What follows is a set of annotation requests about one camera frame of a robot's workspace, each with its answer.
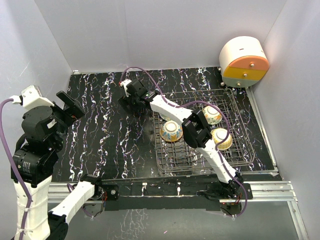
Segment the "blue yellow floral bowl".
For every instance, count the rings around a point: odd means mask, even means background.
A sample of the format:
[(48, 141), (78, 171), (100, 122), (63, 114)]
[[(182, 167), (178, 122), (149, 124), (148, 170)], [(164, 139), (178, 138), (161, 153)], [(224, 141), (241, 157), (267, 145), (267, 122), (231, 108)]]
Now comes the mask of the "blue yellow floral bowl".
[(161, 126), (159, 134), (166, 142), (176, 142), (183, 137), (183, 130), (177, 122), (169, 120)]

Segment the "orange green leaf bowl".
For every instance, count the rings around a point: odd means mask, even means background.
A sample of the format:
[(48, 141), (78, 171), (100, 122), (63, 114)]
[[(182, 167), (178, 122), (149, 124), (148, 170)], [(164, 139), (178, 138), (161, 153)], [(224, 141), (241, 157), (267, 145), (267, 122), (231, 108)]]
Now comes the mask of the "orange green leaf bowl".
[(209, 125), (217, 125), (222, 120), (222, 115), (213, 107), (207, 105), (202, 109), (205, 119)]

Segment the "teal yellow sun bowl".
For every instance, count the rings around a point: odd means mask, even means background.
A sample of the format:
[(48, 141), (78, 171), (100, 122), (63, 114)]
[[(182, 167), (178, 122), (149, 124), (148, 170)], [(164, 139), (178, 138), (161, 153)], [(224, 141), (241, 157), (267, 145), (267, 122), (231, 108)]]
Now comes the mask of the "teal yellow sun bowl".
[[(211, 135), (212, 135), (212, 138), (213, 138), (213, 141), (215, 142), (215, 144), (218, 144), (221, 141), (223, 141), (227, 137), (227, 133), (228, 133), (228, 131), (224, 128), (213, 129), (211, 131)], [(227, 139), (224, 142), (222, 142), (221, 144), (219, 144), (217, 148), (220, 151), (225, 151), (225, 150), (228, 150), (232, 146), (232, 144), (233, 144), (232, 135), (229, 134)]]

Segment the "orange star leaf bowl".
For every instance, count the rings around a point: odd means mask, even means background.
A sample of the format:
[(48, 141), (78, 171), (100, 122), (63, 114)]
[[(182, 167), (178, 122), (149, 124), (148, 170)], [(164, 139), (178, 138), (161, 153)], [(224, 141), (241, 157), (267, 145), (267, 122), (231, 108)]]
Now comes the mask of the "orange star leaf bowl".
[(162, 113), (159, 113), (159, 116), (166, 122), (171, 120), (168, 116), (166, 116), (166, 115), (164, 115)]

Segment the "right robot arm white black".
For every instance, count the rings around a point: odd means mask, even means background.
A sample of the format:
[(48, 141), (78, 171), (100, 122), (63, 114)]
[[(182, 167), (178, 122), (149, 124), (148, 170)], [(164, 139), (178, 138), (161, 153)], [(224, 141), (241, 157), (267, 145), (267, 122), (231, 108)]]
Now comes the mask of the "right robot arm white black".
[(182, 127), (185, 143), (201, 153), (213, 168), (222, 185), (223, 194), (230, 199), (240, 194), (243, 178), (218, 150), (201, 110), (182, 107), (167, 99), (162, 92), (148, 90), (139, 80), (122, 80), (119, 86), (124, 90), (124, 95), (118, 102), (127, 112), (148, 108), (175, 121)]

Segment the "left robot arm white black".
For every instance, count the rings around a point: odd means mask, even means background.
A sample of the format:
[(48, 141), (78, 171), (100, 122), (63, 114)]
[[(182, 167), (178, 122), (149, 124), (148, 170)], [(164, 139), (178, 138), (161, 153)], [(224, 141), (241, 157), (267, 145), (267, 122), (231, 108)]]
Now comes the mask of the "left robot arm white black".
[(11, 178), (17, 196), (15, 240), (63, 240), (69, 223), (85, 202), (103, 195), (101, 178), (85, 175), (56, 207), (48, 209), (48, 193), (62, 136), (85, 115), (80, 102), (64, 91), (57, 97), (67, 106), (60, 108), (37, 89), (22, 91), (18, 97), (27, 110), (22, 117), (24, 134), (11, 158)]

